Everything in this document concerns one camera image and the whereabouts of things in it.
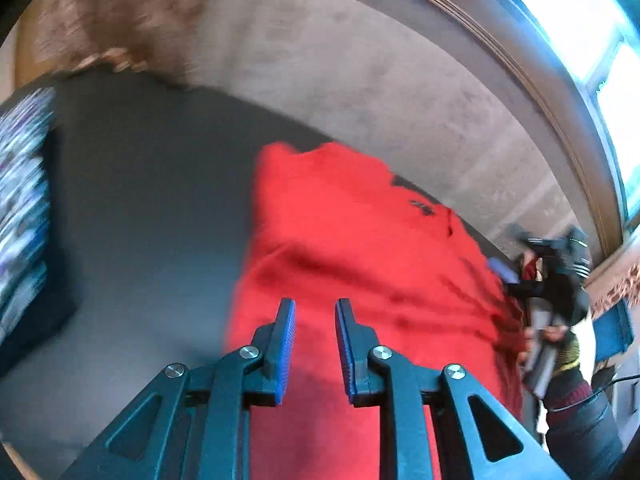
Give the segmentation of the person's right hand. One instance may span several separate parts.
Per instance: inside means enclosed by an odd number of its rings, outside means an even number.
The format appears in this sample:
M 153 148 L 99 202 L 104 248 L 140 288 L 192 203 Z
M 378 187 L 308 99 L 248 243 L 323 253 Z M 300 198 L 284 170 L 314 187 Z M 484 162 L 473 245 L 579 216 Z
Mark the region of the person's right hand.
M 544 328 L 526 327 L 524 330 L 525 349 L 518 354 L 518 365 L 524 367 L 536 359 L 545 344 L 560 344 L 568 333 L 565 325 L 549 325 Z

